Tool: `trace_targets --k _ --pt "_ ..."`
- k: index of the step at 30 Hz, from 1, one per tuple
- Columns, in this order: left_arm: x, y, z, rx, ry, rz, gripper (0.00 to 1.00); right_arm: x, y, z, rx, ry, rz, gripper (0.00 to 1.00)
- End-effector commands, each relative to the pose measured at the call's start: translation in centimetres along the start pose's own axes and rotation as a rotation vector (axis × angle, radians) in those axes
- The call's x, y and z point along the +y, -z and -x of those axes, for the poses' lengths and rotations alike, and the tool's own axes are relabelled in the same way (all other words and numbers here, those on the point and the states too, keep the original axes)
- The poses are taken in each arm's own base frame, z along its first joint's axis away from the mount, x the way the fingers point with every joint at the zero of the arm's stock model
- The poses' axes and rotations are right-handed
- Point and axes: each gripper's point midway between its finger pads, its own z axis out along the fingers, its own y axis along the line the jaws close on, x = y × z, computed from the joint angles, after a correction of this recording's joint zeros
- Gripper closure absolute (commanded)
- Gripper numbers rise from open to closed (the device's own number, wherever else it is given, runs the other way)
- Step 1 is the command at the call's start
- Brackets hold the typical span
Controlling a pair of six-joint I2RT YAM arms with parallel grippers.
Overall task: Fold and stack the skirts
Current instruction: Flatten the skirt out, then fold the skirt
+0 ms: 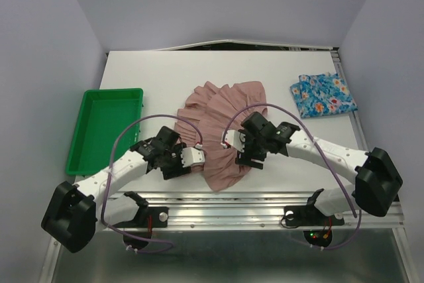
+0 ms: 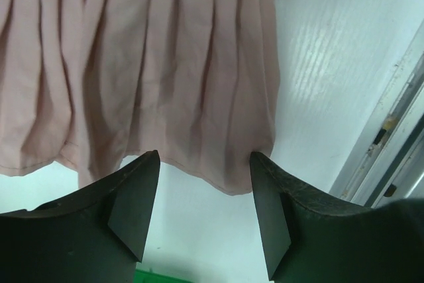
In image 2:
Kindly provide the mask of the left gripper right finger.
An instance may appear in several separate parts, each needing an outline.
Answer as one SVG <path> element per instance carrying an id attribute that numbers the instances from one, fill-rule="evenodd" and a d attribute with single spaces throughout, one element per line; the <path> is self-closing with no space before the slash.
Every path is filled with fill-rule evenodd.
<path id="1" fill-rule="evenodd" d="M 423 281 L 422 199 L 367 208 L 292 176 L 260 152 L 249 164 L 271 281 Z"/>

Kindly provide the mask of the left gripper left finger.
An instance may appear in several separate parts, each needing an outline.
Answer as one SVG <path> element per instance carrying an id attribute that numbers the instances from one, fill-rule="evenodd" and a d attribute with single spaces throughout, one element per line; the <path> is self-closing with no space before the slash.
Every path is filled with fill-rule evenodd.
<path id="1" fill-rule="evenodd" d="M 159 172 L 159 154 L 149 151 L 32 211 L 2 214 L 1 281 L 132 282 Z"/>

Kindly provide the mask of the pink skirt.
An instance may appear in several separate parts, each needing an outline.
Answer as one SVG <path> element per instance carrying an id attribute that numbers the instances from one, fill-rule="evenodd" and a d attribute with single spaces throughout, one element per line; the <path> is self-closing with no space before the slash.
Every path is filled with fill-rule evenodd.
<path id="1" fill-rule="evenodd" d="M 229 194 L 270 155 L 274 0 L 1 0 L 1 173 L 160 159 Z"/>

